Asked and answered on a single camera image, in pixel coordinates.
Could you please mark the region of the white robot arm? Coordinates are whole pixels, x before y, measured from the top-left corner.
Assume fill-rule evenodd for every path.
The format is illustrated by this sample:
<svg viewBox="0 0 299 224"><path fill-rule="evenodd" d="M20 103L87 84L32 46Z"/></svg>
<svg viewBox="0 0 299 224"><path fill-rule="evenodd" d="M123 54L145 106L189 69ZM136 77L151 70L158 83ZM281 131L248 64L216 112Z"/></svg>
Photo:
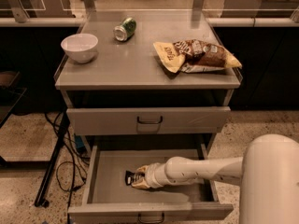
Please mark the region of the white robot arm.
<svg viewBox="0 0 299 224"><path fill-rule="evenodd" d="M299 224L299 143L279 134L254 139L238 158L172 157L126 175L136 189L190 185L199 179L240 187L239 224Z"/></svg>

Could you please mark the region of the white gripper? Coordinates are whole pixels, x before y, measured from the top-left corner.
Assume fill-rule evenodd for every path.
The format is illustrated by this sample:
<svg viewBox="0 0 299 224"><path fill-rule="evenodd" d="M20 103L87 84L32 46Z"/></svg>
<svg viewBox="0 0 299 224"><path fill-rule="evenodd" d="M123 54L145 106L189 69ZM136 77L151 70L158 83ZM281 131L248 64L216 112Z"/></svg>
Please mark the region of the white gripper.
<svg viewBox="0 0 299 224"><path fill-rule="evenodd" d="M153 163L143 165L136 169L139 174L145 174L144 177L139 177L131 186L135 189L157 189L165 186L168 183L168 178L164 171L164 163Z"/></svg>

